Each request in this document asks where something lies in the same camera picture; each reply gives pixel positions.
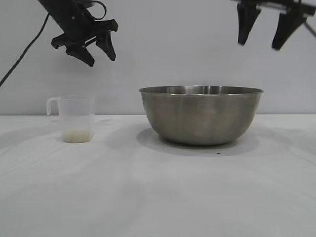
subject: cup handle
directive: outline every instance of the cup handle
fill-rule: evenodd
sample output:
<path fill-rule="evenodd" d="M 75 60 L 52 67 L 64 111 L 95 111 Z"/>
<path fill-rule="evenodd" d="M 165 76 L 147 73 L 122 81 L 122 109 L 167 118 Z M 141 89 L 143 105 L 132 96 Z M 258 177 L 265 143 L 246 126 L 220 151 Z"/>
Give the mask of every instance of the cup handle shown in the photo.
<path fill-rule="evenodd" d="M 54 100 L 58 100 L 58 99 L 59 99 L 59 97 L 53 97 L 53 98 L 49 98 L 47 100 L 47 106 L 46 106 L 47 115 L 51 114 L 51 102 L 54 101 Z"/>

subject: bowl rim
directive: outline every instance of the bowl rim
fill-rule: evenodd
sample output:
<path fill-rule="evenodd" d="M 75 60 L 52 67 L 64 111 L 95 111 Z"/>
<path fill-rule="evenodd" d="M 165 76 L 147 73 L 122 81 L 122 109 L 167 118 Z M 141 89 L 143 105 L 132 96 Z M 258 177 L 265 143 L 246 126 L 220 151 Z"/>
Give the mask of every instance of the bowl rim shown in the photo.
<path fill-rule="evenodd" d="M 212 87 L 229 87 L 229 88 L 244 88 L 254 90 L 249 93 L 239 93 L 239 94 L 173 94 L 173 93 L 162 93 L 162 92 L 148 92 L 145 90 L 153 88 L 164 88 L 164 87 L 203 87 L 203 86 L 212 86 Z M 240 96 L 240 95 L 253 95 L 253 94 L 262 94 L 264 90 L 257 89 L 253 87 L 243 87 L 243 86 L 215 86 L 215 85 L 170 85 L 170 86 L 150 86 L 139 89 L 139 92 L 142 94 L 155 94 L 155 95 L 169 95 L 169 96 Z"/>

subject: white liquid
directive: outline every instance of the white liquid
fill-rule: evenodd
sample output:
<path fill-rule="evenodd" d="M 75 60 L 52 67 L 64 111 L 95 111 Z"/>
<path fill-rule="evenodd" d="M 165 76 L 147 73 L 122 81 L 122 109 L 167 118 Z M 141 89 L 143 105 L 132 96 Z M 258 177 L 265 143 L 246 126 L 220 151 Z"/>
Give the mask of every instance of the white liquid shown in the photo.
<path fill-rule="evenodd" d="M 92 134 L 89 131 L 65 131 L 63 132 L 63 141 L 66 143 L 84 143 L 92 139 Z"/>

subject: black cable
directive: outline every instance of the black cable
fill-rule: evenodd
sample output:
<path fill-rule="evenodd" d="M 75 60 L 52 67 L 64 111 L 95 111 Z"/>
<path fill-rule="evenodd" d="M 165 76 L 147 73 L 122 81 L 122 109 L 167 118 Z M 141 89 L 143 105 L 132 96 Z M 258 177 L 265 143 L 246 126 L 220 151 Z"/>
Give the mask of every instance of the black cable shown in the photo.
<path fill-rule="evenodd" d="M 37 36 L 35 36 L 35 38 L 31 41 L 31 43 L 24 49 L 22 55 L 19 57 L 19 59 L 16 61 L 16 63 L 13 65 L 13 67 L 7 72 L 7 74 L 1 79 L 0 81 L 0 87 L 3 85 L 3 83 L 8 79 L 8 77 L 11 75 L 11 73 L 14 71 L 14 69 L 19 65 L 19 63 L 22 61 L 22 59 L 24 58 L 25 54 L 27 53 L 27 51 L 30 49 L 30 47 L 35 43 L 35 41 L 38 40 L 38 38 L 40 37 L 40 35 L 42 34 L 46 23 L 48 21 L 49 18 L 49 14 L 46 16 L 45 21 L 43 26 L 41 27 L 39 33 L 37 34 Z"/>
<path fill-rule="evenodd" d="M 302 11 L 302 0 L 298 0 L 299 10 Z M 316 38 L 316 31 L 308 24 L 307 21 L 304 22 L 304 26 L 306 29 Z"/>
<path fill-rule="evenodd" d="M 310 33 L 316 38 L 316 31 L 306 22 L 304 22 L 305 27 L 310 31 Z"/>
<path fill-rule="evenodd" d="M 99 21 L 99 20 L 102 20 L 102 19 L 106 16 L 106 14 L 107 14 L 107 7 L 104 5 L 103 2 L 97 1 L 97 0 L 85 0 L 85 1 L 83 1 L 83 2 L 98 3 L 98 4 L 100 4 L 101 6 L 103 6 L 103 8 L 104 8 L 104 15 L 103 15 L 101 18 L 97 18 L 97 17 L 95 17 L 95 16 L 92 16 L 92 14 L 89 12 L 89 15 L 90 15 L 94 20 Z"/>

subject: measuring cup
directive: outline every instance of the measuring cup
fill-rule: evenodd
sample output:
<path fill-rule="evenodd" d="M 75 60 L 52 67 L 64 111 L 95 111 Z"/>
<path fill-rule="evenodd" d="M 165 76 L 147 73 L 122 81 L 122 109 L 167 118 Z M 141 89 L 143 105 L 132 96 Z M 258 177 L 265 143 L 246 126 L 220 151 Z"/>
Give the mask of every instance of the measuring cup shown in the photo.
<path fill-rule="evenodd" d="M 62 96 L 47 101 L 47 115 L 51 114 L 51 102 L 58 104 L 62 139 L 67 143 L 89 142 L 94 136 L 95 98 L 89 96 Z"/>

